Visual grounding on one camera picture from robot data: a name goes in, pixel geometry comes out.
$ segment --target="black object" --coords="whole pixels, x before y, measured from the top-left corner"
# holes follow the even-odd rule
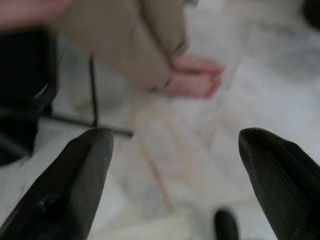
[[[306,0],[302,13],[312,27],[320,30],[320,0]]]
[[[6,219],[0,240],[86,240],[112,153],[106,129],[72,140]]]
[[[218,210],[214,215],[216,240],[239,240],[236,219],[226,209]]]
[[[320,239],[320,167],[295,143],[259,128],[239,148],[255,195],[279,240]]]
[[[98,123],[98,97],[94,60],[88,63],[93,122],[74,119],[45,109],[57,95],[57,43],[42,29],[2,33],[0,36],[0,166],[32,155],[39,118],[48,118],[85,127],[108,128],[115,134],[132,137],[130,130]]]

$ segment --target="beige trousers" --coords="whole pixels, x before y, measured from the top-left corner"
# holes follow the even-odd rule
[[[184,0],[75,0],[53,28],[132,80],[161,90],[187,49]]]

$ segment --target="human foot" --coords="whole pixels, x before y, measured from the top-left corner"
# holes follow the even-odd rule
[[[173,71],[172,81],[165,89],[171,97],[209,98],[219,89],[222,74]]]
[[[188,73],[212,73],[216,75],[220,75],[225,71],[223,65],[213,60],[190,55],[182,55],[175,58],[172,61],[172,68]]]

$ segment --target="marble floor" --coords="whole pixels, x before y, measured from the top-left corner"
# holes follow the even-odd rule
[[[114,153],[91,240],[211,240],[212,213],[229,207],[244,239],[275,240],[238,152],[241,129],[299,144],[320,164],[320,34],[301,0],[201,0],[187,9],[190,52],[227,66],[211,100],[170,99],[97,63],[101,122],[131,128]],[[60,44],[57,112],[90,118],[88,54]],[[68,141],[85,129],[40,123],[35,155],[0,169],[0,222]]]

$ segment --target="white marble tile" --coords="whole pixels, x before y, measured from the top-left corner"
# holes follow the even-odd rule
[[[64,38],[59,42],[59,49],[58,94],[53,109],[78,116],[76,107],[90,100],[89,54]]]
[[[170,106],[155,97],[134,107],[137,137],[173,207],[205,208],[242,197]]]
[[[254,24],[248,38],[252,57],[284,78],[301,84],[316,82],[320,71],[320,37],[313,31],[303,31],[287,25]]]
[[[100,231],[107,233],[131,226],[136,226],[138,224],[145,223],[146,221],[147,219],[143,216],[138,207],[129,202]]]
[[[200,0],[197,7],[212,12],[221,12],[225,2],[226,0]]]
[[[301,15],[304,0],[226,0],[226,13],[242,21],[308,28]]]
[[[138,136],[124,139],[114,150],[110,172],[130,203],[146,219],[170,212],[166,196]]]
[[[198,240],[187,214],[173,214],[166,218],[144,222],[123,229],[97,232],[90,240]]]
[[[230,206],[237,220],[240,239],[277,240],[256,199]]]
[[[101,200],[91,227],[91,232],[104,228],[127,204],[128,200],[118,186],[109,168]]]

